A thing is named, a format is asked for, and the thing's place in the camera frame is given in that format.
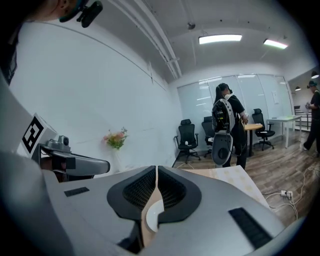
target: glass wall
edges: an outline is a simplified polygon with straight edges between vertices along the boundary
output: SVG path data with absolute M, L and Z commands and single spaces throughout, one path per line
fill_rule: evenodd
M 267 120 L 280 116 L 291 116 L 292 105 L 290 91 L 282 76 L 266 74 L 241 74 L 224 77 L 213 77 L 178 88 L 183 119 L 190 119 L 195 125 L 195 133 L 199 133 L 198 150 L 205 150 L 205 132 L 202 128 L 204 117 L 211 116 L 216 87 L 226 83 L 237 96 L 249 114 L 249 124 L 254 124 L 252 114 L 254 109 L 261 109 L 264 124 Z M 276 133 L 281 134 L 279 124 L 272 127 Z

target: vase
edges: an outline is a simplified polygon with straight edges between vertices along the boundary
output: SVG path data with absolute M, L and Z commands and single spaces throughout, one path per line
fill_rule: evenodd
M 112 165 L 111 165 L 111 169 L 113 171 L 113 173 L 120 173 L 122 172 L 124 169 L 121 165 L 121 159 L 119 157 L 119 150 L 118 149 L 112 149 Z

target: wooden floor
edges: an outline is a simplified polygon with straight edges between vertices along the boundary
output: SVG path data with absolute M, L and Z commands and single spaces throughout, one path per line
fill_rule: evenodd
M 308 137 L 308 132 L 302 132 L 302 142 Z M 254 156 L 247 159 L 245 171 L 252 178 L 256 186 L 260 189 L 263 195 L 280 193 L 281 190 L 293 192 L 294 201 L 300 198 L 301 187 L 304 182 L 305 170 L 305 185 L 302 191 L 302 199 L 295 205 L 298 217 L 305 216 L 312 204 L 315 194 L 318 192 L 320 179 L 316 175 L 313 167 L 319 169 L 320 158 L 317 157 L 316 143 L 313 144 L 310 151 L 303 151 L 302 145 L 298 141 L 299 132 L 291 132 L 289 147 L 285 148 L 285 138 L 275 138 L 271 140 L 274 149 L 269 146 L 261 150 L 261 146 L 257 145 L 253 148 Z M 188 163 L 194 169 L 212 169 L 215 164 L 212 161 L 211 155 L 203 157 L 204 152 L 199 154 L 201 161 L 190 157 Z M 174 167 L 177 168 L 185 161 L 185 157 L 180 157 L 176 161 Z M 232 157 L 231 165 L 235 165 L 236 157 Z M 191 169 L 187 164 L 184 164 L 180 169 Z M 267 199 L 270 206 L 276 207 L 284 203 L 289 203 L 288 199 L 280 195 L 273 195 Z M 295 212 L 289 205 L 284 205 L 277 209 L 272 209 L 285 226 L 290 225 L 296 220 Z

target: rectangular black slot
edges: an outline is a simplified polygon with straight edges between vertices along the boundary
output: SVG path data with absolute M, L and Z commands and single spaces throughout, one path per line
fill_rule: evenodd
M 84 186 L 84 187 L 79 187 L 76 189 L 64 191 L 64 193 L 67 197 L 71 197 L 71 196 L 75 196 L 75 195 L 78 195 L 78 194 L 81 194 L 81 193 L 84 193 L 87 191 L 89 191 L 89 189 Z
M 229 210 L 229 214 L 238 224 L 244 235 L 248 238 L 255 249 L 258 249 L 269 241 L 272 237 L 262 228 L 262 226 L 243 208 Z

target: black pants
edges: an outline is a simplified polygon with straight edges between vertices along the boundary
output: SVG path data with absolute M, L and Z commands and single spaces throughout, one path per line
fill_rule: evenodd
M 243 169 L 246 168 L 247 163 L 247 136 L 245 128 L 241 123 L 236 123 L 231 131 L 233 137 L 233 146 L 235 148 L 235 154 L 237 155 L 236 165 L 241 166 Z M 231 161 L 230 155 L 228 161 L 223 165 L 223 167 L 229 167 Z
M 316 140 L 316 150 L 318 151 L 318 153 L 320 153 L 320 120 L 312 119 L 310 133 L 309 133 L 308 139 L 303 144 L 303 146 L 307 150 L 309 150 L 315 140 Z

